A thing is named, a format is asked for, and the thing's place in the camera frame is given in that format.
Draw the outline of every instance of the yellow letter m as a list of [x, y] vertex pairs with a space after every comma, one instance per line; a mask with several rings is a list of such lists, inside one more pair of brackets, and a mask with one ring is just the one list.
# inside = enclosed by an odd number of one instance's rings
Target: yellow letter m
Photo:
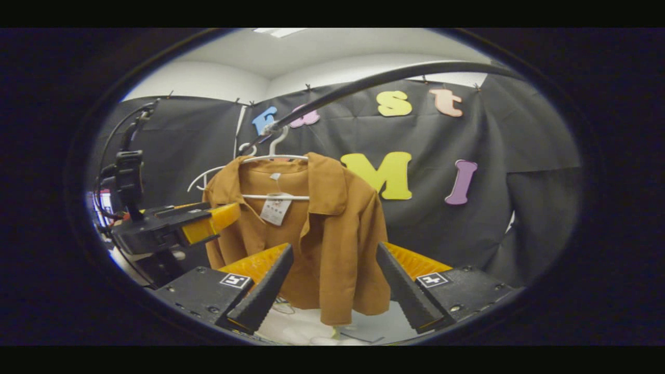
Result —
[[362, 153], [345, 154], [340, 159], [346, 167], [367, 181], [377, 192], [386, 185], [381, 196], [386, 200], [411, 199], [407, 181], [407, 165], [411, 161], [411, 154], [407, 152], [391, 152], [384, 157], [378, 170]]

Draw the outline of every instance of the pink letter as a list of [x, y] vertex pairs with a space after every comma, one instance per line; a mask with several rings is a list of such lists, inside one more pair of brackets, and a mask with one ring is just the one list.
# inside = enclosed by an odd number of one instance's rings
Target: pink letter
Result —
[[[301, 106], [296, 107], [296, 109], [293, 109], [291, 111], [291, 113], [295, 112], [296, 110], [298, 110], [298, 108], [301, 108], [303, 106], [305, 106], [305, 104], [302, 104]], [[304, 124], [314, 124], [320, 118], [321, 117], [319, 116], [319, 114], [315, 110], [313, 110], [313, 111], [307, 113], [306, 115], [302, 116], [301, 118], [298, 118], [297, 120], [294, 120], [293, 122], [291, 122], [289, 124], [289, 126], [291, 126], [293, 128], [296, 128], [296, 127], [300, 127]]]
[[457, 160], [455, 167], [458, 169], [458, 176], [455, 179], [453, 191], [446, 198], [446, 203], [450, 205], [462, 205], [468, 201], [466, 193], [469, 191], [471, 177], [473, 176], [473, 172], [478, 169], [478, 164], [465, 160]]
[[446, 114], [451, 117], [461, 117], [462, 111], [455, 109], [453, 102], [462, 102], [462, 98], [459, 96], [453, 95], [451, 90], [430, 90], [430, 93], [433, 93], [434, 106], [443, 114]]

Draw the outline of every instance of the jacket collar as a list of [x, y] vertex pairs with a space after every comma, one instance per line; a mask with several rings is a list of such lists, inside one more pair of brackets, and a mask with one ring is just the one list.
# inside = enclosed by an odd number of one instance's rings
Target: jacket collar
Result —
[[[251, 167], [267, 172], [294, 172], [307, 169], [309, 187], [309, 213], [336, 216], [346, 208], [347, 188], [344, 177], [344, 166], [332, 158], [314, 152], [305, 155], [308, 161], [295, 160], [280, 162], [259, 160], [251, 163]], [[217, 204], [239, 202], [247, 205], [240, 192], [239, 168], [241, 163], [252, 156], [240, 156], [227, 164], [224, 169], [211, 180], [223, 180], [219, 188], [212, 190], [212, 198]]]

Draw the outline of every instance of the yellow gripper part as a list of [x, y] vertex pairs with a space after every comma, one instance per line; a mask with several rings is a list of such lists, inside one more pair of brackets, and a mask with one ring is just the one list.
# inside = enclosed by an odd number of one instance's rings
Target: yellow gripper part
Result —
[[240, 205], [236, 202], [208, 210], [212, 214], [204, 220], [198, 220], [182, 226], [182, 233], [190, 244], [198, 243], [218, 234], [240, 218]]
[[239, 276], [250, 277], [254, 281], [254, 287], [256, 287], [257, 284], [261, 283], [265, 274], [273, 267], [273, 264], [277, 261], [279, 256], [281, 256], [282, 252], [284, 252], [284, 249], [286, 249], [288, 245], [288, 243], [284, 243], [277, 247], [269, 248], [217, 270], [225, 273], [238, 274]]
[[388, 242], [383, 242], [397, 261], [402, 265], [406, 273], [411, 277], [411, 280], [416, 280], [417, 277], [424, 276], [432, 273], [446, 272], [452, 269], [446, 264], [442, 264], [431, 258], [425, 257], [416, 252], [412, 252], [405, 248], [398, 247]]

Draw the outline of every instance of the ceiling light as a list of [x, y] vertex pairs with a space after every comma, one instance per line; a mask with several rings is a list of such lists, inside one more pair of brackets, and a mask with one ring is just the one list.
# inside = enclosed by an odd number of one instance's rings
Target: ceiling light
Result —
[[306, 27], [300, 28], [300, 29], [295, 29], [295, 28], [279, 28], [279, 27], [262, 27], [258, 29], [254, 29], [254, 32], [256, 33], [261, 33], [261, 34], [270, 34], [274, 37], [282, 38], [287, 35], [291, 35], [293, 33], [297, 33], [298, 31], [305, 30]]

